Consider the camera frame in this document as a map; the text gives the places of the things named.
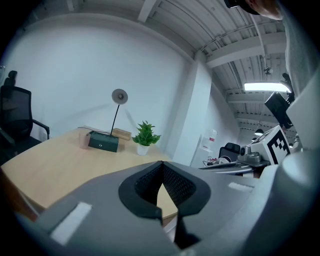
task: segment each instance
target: white pillar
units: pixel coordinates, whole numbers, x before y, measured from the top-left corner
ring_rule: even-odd
[[[174,162],[187,166],[196,151],[208,108],[212,72],[206,62],[206,56],[198,51],[190,66],[166,147]]]

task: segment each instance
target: fluorescent light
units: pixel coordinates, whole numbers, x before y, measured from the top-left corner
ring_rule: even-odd
[[[272,91],[272,92],[289,92],[291,91],[279,82],[246,82],[244,84],[246,91]]]

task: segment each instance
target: white wall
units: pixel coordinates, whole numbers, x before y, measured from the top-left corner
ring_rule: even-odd
[[[33,118],[53,136],[82,125],[110,130],[117,109],[111,93],[121,88],[128,102],[114,127],[137,133],[127,110],[135,123],[155,126],[162,149],[190,66],[145,31],[92,15],[36,23],[11,45],[4,64],[7,72],[18,71],[16,86],[32,92]]]
[[[224,97],[215,86],[211,87],[205,125],[202,132],[203,137],[207,136],[207,129],[215,129],[218,132],[211,148],[215,158],[218,158],[220,148],[227,143],[238,144],[240,129],[237,120]]]
[[[179,128],[179,139],[171,158],[174,162],[187,166],[191,164],[197,149],[208,107],[212,73],[206,63],[206,56],[198,51],[188,73],[173,127]]]

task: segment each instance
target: green plant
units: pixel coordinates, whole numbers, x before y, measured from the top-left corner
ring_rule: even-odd
[[[151,144],[157,143],[161,135],[154,134],[152,131],[154,126],[152,126],[151,123],[142,121],[142,124],[138,123],[138,125],[140,126],[140,128],[137,128],[139,134],[132,137],[135,143],[139,143],[142,146],[150,146]]]

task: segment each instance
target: ceiling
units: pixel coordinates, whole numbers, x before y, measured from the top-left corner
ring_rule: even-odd
[[[212,84],[230,105],[244,136],[254,137],[258,123],[265,130],[278,124],[264,107],[271,94],[245,93],[243,84],[283,80],[286,42],[279,41],[282,37],[285,40],[281,21],[254,16],[265,39],[266,65],[273,68],[271,75],[265,75],[260,44],[250,46],[250,40],[258,39],[252,18],[239,7],[228,9],[224,0],[43,0],[24,26],[71,12],[108,14],[140,22],[167,37],[191,57],[202,51],[212,68]],[[287,133],[289,142],[294,136],[292,127]]]

